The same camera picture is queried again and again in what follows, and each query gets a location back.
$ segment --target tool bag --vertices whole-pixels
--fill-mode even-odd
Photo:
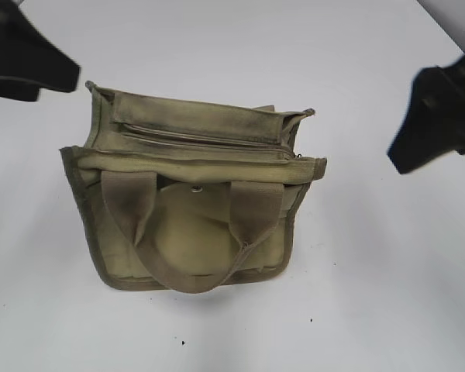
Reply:
[[[87,83],[83,147],[61,150],[91,257],[109,286],[187,293],[288,264],[295,213],[326,159],[293,153],[313,115],[146,97]]]

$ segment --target zippered pocket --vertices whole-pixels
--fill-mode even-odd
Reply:
[[[176,134],[156,129],[148,129],[133,124],[122,124],[121,134],[131,140],[140,141],[148,146],[166,147],[169,150],[200,150],[210,152],[248,153],[250,156],[265,153],[273,154],[274,157],[292,159],[295,157],[293,150],[287,146],[268,145],[237,139],[222,139],[208,136],[197,136],[189,134]]]
[[[169,133],[281,144],[284,113],[115,93],[111,121]]]
[[[171,159],[149,153],[102,151],[71,147],[77,167],[84,171],[145,172],[190,184],[234,181],[307,184],[323,177],[327,159],[299,157],[290,160]],[[84,179],[96,177],[96,172]]]

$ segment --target bag pocket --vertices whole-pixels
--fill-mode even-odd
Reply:
[[[281,113],[120,91],[114,94],[113,122],[179,135],[281,144],[284,121]]]
[[[295,153],[288,146],[252,143],[234,139],[223,139],[196,135],[181,135],[133,124],[122,124],[120,134],[127,140],[136,141],[154,153],[193,156],[197,158],[256,158],[292,159]]]

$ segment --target canvas bag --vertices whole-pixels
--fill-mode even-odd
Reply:
[[[91,257],[109,286],[187,293],[288,264],[295,213],[326,159],[293,153],[313,115],[146,97],[90,81],[83,147],[61,150]]]

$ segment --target white table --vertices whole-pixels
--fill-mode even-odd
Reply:
[[[463,371],[465,157],[399,176],[386,150],[422,67],[460,50],[412,0],[30,0],[79,90],[0,98],[0,371]],[[207,294],[98,279],[57,149],[84,80],[231,105],[314,107],[327,156],[280,277]]]

